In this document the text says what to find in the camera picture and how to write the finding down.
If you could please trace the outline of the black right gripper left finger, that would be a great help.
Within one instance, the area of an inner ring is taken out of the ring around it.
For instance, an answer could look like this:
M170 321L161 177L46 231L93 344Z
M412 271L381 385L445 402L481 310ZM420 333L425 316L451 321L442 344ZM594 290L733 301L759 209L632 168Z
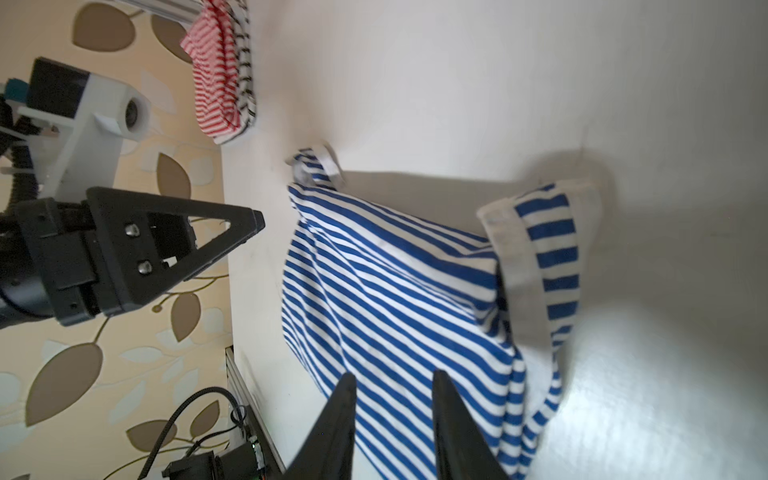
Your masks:
M357 382L342 375L282 479L350 479L355 446Z

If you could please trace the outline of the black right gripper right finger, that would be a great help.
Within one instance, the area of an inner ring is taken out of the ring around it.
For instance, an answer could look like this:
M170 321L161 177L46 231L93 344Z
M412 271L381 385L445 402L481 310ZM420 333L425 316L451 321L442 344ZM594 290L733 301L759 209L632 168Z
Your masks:
M432 416L438 479L506 479L450 376L436 370Z

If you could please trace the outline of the blue white striped tank top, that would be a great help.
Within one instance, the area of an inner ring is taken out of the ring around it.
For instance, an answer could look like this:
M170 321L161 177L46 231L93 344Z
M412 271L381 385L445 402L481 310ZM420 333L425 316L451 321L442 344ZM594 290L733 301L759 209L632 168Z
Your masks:
M499 467L525 478L563 397L558 353L602 217L597 189L557 181L497 200L476 235L345 193L323 147L290 164L284 338L322 393L356 377L357 447L386 479L435 478L443 370Z

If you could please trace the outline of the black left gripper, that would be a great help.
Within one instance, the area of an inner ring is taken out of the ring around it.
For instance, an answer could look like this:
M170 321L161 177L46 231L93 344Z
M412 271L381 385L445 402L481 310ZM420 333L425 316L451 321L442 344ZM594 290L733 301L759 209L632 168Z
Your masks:
M265 228L248 207L104 187L86 199L21 201L1 215L3 329L141 309ZM94 229L97 270L87 238Z

